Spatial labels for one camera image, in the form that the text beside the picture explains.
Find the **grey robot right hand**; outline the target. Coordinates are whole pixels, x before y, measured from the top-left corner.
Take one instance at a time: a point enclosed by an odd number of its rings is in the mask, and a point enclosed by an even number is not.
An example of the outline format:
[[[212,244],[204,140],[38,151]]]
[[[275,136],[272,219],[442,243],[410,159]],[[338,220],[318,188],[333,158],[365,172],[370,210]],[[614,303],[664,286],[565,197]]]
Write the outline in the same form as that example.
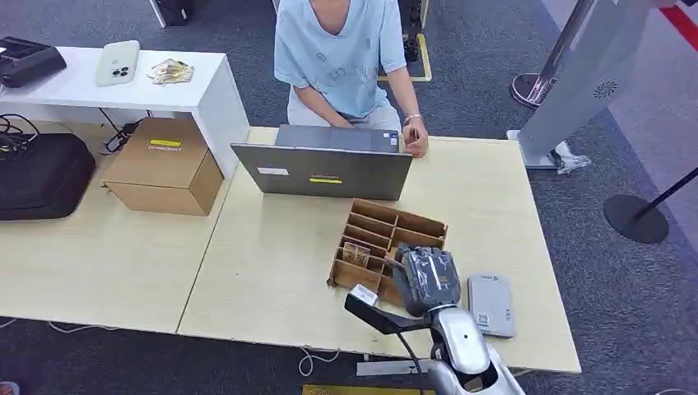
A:
[[[407,312],[422,317],[461,300],[461,285],[453,255],[436,247],[398,245],[393,281]]]

